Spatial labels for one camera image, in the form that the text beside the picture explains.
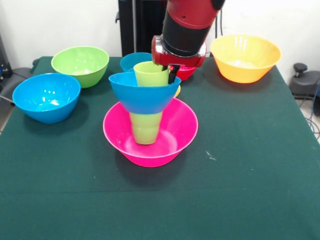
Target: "red robot arm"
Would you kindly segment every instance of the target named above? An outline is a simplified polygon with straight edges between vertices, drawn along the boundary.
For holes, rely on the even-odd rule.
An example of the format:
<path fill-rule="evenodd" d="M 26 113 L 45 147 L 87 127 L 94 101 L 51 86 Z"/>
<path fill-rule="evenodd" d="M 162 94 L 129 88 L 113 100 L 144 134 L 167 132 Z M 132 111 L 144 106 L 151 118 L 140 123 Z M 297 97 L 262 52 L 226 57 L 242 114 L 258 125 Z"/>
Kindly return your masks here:
<path fill-rule="evenodd" d="M 152 59 L 159 65 L 200 67 L 205 40 L 225 0 L 168 0 L 161 36 L 154 36 Z"/>

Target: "black cylinder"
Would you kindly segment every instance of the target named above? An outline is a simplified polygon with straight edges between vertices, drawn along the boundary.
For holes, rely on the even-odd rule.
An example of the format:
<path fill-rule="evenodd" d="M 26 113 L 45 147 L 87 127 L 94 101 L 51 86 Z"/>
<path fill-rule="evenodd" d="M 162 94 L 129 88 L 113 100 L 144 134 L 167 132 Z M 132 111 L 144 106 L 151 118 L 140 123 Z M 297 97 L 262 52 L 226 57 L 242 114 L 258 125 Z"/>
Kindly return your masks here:
<path fill-rule="evenodd" d="M 199 52 L 209 30 L 210 26 L 203 29 L 181 26 L 166 12 L 162 29 L 162 44 L 174 55 L 192 57 Z"/>

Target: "green bowl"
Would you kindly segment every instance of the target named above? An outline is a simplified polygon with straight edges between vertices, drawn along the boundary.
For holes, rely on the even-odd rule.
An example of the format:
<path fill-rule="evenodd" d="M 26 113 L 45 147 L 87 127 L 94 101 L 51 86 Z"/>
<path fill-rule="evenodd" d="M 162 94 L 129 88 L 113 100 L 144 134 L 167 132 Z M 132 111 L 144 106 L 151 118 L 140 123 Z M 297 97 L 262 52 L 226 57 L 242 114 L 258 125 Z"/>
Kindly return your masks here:
<path fill-rule="evenodd" d="M 52 61 L 52 68 L 61 74 L 75 77 L 81 88 L 96 85 L 107 70 L 109 55 L 93 46 L 75 46 L 57 53 Z"/>

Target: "bowl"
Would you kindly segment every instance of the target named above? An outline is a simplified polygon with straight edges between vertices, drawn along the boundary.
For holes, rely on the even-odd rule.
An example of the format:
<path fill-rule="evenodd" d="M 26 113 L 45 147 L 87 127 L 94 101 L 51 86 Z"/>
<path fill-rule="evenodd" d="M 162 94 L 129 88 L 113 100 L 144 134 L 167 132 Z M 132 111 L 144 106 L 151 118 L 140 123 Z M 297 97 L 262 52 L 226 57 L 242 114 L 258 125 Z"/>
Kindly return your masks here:
<path fill-rule="evenodd" d="M 109 81 L 117 99 L 125 109 L 135 114 L 157 114 L 162 112 L 175 96 L 181 83 L 176 77 L 167 86 L 138 86 L 134 72 L 113 74 Z"/>
<path fill-rule="evenodd" d="M 178 97 L 178 95 L 180 94 L 180 92 L 181 92 L 181 86 L 179 85 L 178 90 L 177 90 L 176 93 L 174 94 L 174 97 L 175 97 L 175 98 Z"/>
<path fill-rule="evenodd" d="M 181 81 L 185 81 L 190 78 L 196 70 L 196 67 L 180 66 L 176 76 L 179 77 Z"/>
<path fill-rule="evenodd" d="M 66 119 L 75 108 L 81 91 L 72 76 L 47 73 L 20 83 L 12 94 L 14 104 L 29 117 L 53 124 Z"/>
<path fill-rule="evenodd" d="M 107 70 L 109 55 L 93 46 L 76 46 L 57 53 L 52 68 L 62 74 L 75 77 L 83 89 L 96 85 Z"/>
<path fill-rule="evenodd" d="M 194 140 L 198 119 L 183 101 L 173 98 L 164 109 L 155 143 L 135 142 L 129 113 L 118 102 L 106 113 L 103 132 L 108 142 L 126 158 L 142 167 L 159 167 L 171 162 Z"/>
<path fill-rule="evenodd" d="M 133 72 L 136 64 L 148 61 L 152 61 L 151 53 L 134 52 L 124 56 L 120 61 L 120 66 L 124 72 Z"/>
<path fill-rule="evenodd" d="M 281 59 L 281 50 L 269 40 L 252 35 L 225 35 L 211 44 L 220 73 L 240 84 L 260 80 Z"/>

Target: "green cup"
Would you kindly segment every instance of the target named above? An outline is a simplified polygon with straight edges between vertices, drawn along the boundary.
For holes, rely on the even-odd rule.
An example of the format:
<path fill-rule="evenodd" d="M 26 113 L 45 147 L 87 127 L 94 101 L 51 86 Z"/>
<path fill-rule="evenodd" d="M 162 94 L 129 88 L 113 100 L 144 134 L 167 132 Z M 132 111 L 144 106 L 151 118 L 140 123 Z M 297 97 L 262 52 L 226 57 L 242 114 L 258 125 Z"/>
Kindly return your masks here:
<path fill-rule="evenodd" d="M 137 114 L 130 112 L 133 137 L 136 143 L 153 144 L 158 136 L 162 112 L 156 114 Z"/>
<path fill-rule="evenodd" d="M 76 46 L 57 53 L 52 61 L 52 68 L 61 74 L 75 77 L 81 88 L 96 85 L 106 72 L 109 55 L 93 46 Z"/>
<path fill-rule="evenodd" d="M 156 65 L 152 61 L 138 63 L 133 67 L 138 86 L 160 87 L 167 86 L 169 69 Z M 130 112 L 132 132 L 138 144 L 153 144 L 158 136 L 162 112 L 155 114 L 136 114 Z"/>
<path fill-rule="evenodd" d="M 153 61 L 138 63 L 133 67 L 133 70 L 139 86 L 158 87 L 168 85 L 169 68 L 163 70 L 162 65 L 154 64 Z"/>

